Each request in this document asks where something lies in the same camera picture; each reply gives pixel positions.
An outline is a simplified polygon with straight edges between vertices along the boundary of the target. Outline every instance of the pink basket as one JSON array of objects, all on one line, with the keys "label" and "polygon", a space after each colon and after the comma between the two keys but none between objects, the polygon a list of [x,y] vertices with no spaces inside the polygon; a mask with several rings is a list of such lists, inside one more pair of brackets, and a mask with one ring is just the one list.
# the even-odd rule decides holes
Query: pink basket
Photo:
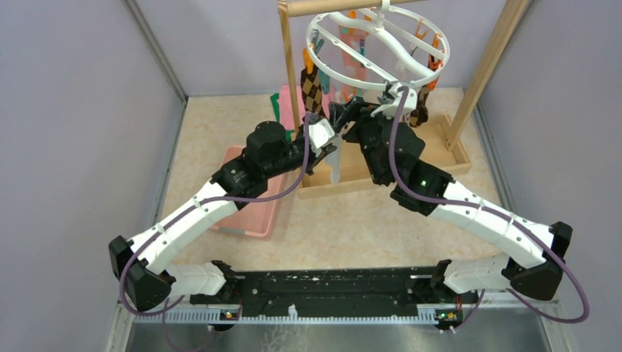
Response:
[{"label": "pink basket", "polygon": [[[244,147],[238,145],[228,147],[221,165],[242,154],[242,149]],[[285,185],[285,176],[286,174],[283,174],[268,180],[268,190],[258,198],[274,196],[281,192]],[[274,225],[274,218],[277,215],[277,202],[278,200],[250,203],[237,213],[217,222],[211,229],[268,240]]]}]

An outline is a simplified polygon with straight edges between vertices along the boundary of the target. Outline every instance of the wire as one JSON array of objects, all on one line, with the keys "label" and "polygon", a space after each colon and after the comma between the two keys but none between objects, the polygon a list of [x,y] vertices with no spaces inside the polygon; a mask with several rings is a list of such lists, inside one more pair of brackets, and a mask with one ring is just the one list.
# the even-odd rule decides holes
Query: wire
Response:
[{"label": "wire", "polygon": [[[270,197],[264,197],[264,198],[243,198],[243,197],[229,197],[229,196],[223,196],[223,197],[211,197],[211,198],[206,198],[200,201],[201,205],[206,205],[209,202],[217,202],[217,201],[228,201],[228,202],[247,202],[247,203],[261,203],[261,202],[271,202],[273,200],[277,200],[280,198],[283,198],[285,196],[287,196],[289,193],[293,192],[293,190],[295,190],[298,185],[300,184],[300,182],[302,182],[302,178],[304,177],[304,170],[307,169],[307,165],[309,163],[309,148],[310,148],[310,140],[309,140],[309,121],[311,120],[310,117],[310,112],[307,112],[307,114],[305,115],[305,119],[304,119],[304,156],[302,159],[302,166],[300,167],[300,174],[298,176],[298,178],[296,179],[296,181],[293,183],[292,186],[290,186],[290,188],[284,190],[283,192],[279,193],[279,194],[275,194],[274,196],[270,196]],[[192,212],[193,210],[197,209],[196,207],[192,206],[190,208],[185,209],[183,212],[181,212],[178,216],[174,217],[170,222],[168,222],[167,224],[165,224],[163,226],[163,228],[166,230],[168,228],[170,228],[175,222],[181,220],[184,216],[188,215],[190,212]],[[128,271],[129,268],[131,267],[131,263],[134,263],[134,261],[136,261],[136,259],[138,258],[138,256],[150,245],[152,244],[159,236],[161,235],[161,232],[156,232],[154,233],[148,240],[146,240],[142,246],[140,246],[138,248],[138,250],[136,250],[136,252],[134,254],[132,254],[132,256],[130,257],[130,259],[128,260],[128,262],[125,264],[125,266],[123,267],[123,270],[121,271],[121,275],[119,276],[119,290],[120,290],[120,296],[121,296],[121,303],[123,304],[123,306],[132,314],[137,315],[139,317],[152,317],[152,316],[156,316],[156,315],[160,315],[162,314],[162,321],[164,322],[164,316],[166,315],[166,312],[170,311],[171,309],[175,308],[175,306],[177,306],[179,303],[181,303],[181,301],[183,300],[183,296],[181,296],[177,301],[173,302],[173,304],[171,304],[170,306],[168,305],[168,299],[165,301],[164,303],[164,308],[156,311],[156,312],[140,312],[136,309],[134,309],[131,305],[130,302],[128,301],[128,298],[125,294],[125,281],[127,280],[128,277]],[[180,351],[180,352],[187,352],[185,350],[181,350],[177,347],[175,347],[175,345],[172,343],[172,341],[170,341],[169,336],[168,336],[168,331],[166,328],[166,324],[164,325],[164,332],[165,332],[165,337],[167,339],[167,344],[169,344],[169,347],[176,350],[176,351]],[[191,350],[191,351],[199,351],[203,348],[206,348],[209,343],[211,342],[211,340],[208,340],[207,343],[205,343],[204,345],[202,345],[201,347],[199,347],[196,350]]]},{"label": "wire", "polygon": [[[400,103],[398,105],[398,109],[395,112],[395,116],[396,117],[402,115],[402,111],[404,109],[404,104],[406,103],[406,99],[407,99],[407,97],[409,95],[409,90],[410,89],[407,86],[402,86],[402,87],[398,88],[398,91],[399,92],[403,92],[403,94],[402,94],[402,98],[400,99]],[[413,197],[413,198],[415,198],[417,200],[420,200],[422,202],[441,204],[441,205],[463,205],[465,207],[470,207],[470,208],[478,209],[480,207],[480,205],[477,204],[477,203],[471,203],[471,202],[466,202],[466,201],[462,201],[462,200],[455,200],[455,199],[433,198],[433,197],[427,197],[427,196],[423,196],[421,194],[417,194],[417,193],[413,192],[404,183],[404,181],[400,177],[397,165],[395,163],[395,138],[396,138],[396,136],[398,134],[398,125],[399,125],[399,123],[400,123],[400,119],[398,119],[398,118],[394,118],[393,119],[393,125],[391,126],[391,136],[389,138],[389,165],[391,166],[391,172],[393,173],[393,177],[395,178],[395,181],[398,183],[400,188],[402,188],[406,192],[406,194],[408,194],[410,197]],[[577,279],[577,277],[572,273],[570,268],[563,262],[563,260],[561,258],[559,258],[559,256],[557,256],[557,254],[555,254],[540,238],[538,238],[536,235],[534,235],[533,232],[531,232],[523,224],[520,224],[520,223],[518,223],[516,221],[512,221],[512,218],[510,216],[502,213],[501,211],[499,211],[497,209],[489,208],[489,207],[486,207],[486,206],[482,207],[481,210],[483,210],[485,212],[488,212],[490,214],[493,214],[495,216],[498,216],[501,219],[506,220],[508,223],[511,222],[511,224],[513,226],[515,226],[517,229],[519,229],[521,232],[523,232],[529,239],[534,241],[538,246],[540,246],[544,250],[545,253],[547,253],[551,257],[551,259],[553,259],[553,261],[562,269],[562,271],[566,274],[566,276],[572,282],[572,285],[574,285],[574,288],[577,290],[577,293],[579,294],[579,298],[581,299],[581,304],[583,305],[583,313],[579,317],[571,318],[571,319],[559,318],[559,317],[555,317],[553,315],[548,315],[548,314],[540,311],[538,308],[534,307],[531,303],[527,302],[516,291],[514,291],[514,290],[508,290],[508,291],[511,294],[513,294],[525,306],[527,306],[527,308],[531,309],[533,312],[536,312],[539,315],[541,315],[541,316],[543,316],[543,317],[545,317],[547,319],[556,321],[558,323],[581,323],[582,321],[585,321],[586,319],[588,319],[588,317],[590,316],[590,303],[588,302],[588,297],[585,294],[585,291],[583,290],[583,287],[579,283],[579,280]]]}]

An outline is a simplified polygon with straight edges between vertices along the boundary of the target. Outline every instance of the pink towel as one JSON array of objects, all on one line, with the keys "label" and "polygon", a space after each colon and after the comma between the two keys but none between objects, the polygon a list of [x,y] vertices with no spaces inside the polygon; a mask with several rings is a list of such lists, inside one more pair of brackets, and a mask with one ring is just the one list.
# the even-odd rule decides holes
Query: pink towel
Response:
[{"label": "pink towel", "polygon": [[[302,117],[304,116],[304,104],[302,103],[302,95],[300,93],[300,86],[296,87],[296,94],[298,95],[298,113],[300,117],[300,125],[302,125]],[[329,94],[322,94],[322,107],[324,108],[324,114],[329,113],[329,103],[334,100],[334,89],[331,87]],[[281,87],[279,92],[279,114],[281,119],[281,125],[286,130],[293,130],[293,118],[290,99],[290,86],[285,85]]]}]

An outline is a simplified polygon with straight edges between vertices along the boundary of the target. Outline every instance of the table top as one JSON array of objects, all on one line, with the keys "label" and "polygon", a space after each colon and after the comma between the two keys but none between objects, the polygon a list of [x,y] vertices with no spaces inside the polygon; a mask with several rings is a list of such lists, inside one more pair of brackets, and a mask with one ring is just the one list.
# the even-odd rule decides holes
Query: table top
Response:
[{"label": "table top", "polygon": [[[453,116],[460,88],[438,88],[428,100],[430,115]],[[164,214],[192,197],[219,168],[225,150],[244,144],[259,122],[274,120],[270,95],[190,98],[175,152]],[[499,204],[486,157],[470,120],[461,137],[472,168],[455,178]],[[289,186],[296,175],[288,177]],[[498,252],[481,239],[444,222],[412,213],[389,198],[391,188],[299,199],[281,199],[268,241],[206,230],[175,259],[176,264],[223,260],[233,270],[372,268],[436,265]]]}]

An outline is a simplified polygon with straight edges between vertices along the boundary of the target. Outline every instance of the wall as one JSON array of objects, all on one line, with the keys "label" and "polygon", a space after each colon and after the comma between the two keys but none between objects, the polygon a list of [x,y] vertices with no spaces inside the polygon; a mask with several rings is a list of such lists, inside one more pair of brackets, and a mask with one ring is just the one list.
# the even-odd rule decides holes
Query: wall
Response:
[{"label": "wall", "polygon": [[181,104],[122,1],[3,1],[0,43],[0,351],[102,351]]},{"label": "wall", "polygon": [[[619,1],[535,1],[482,97],[518,210],[568,222],[567,261],[592,305],[582,351],[622,335],[622,74]],[[579,300],[565,280],[568,316]]]},{"label": "wall", "polygon": [[[277,92],[286,84],[276,0],[137,0],[182,86],[189,95]],[[450,62],[439,86],[465,87],[505,2],[430,0],[402,7],[424,15],[450,41]],[[305,33],[312,17],[293,18],[291,33],[297,71],[302,69]],[[396,21],[414,31],[416,23]],[[322,59],[338,67],[341,56],[327,44]],[[392,54],[368,46],[382,67]]]}]

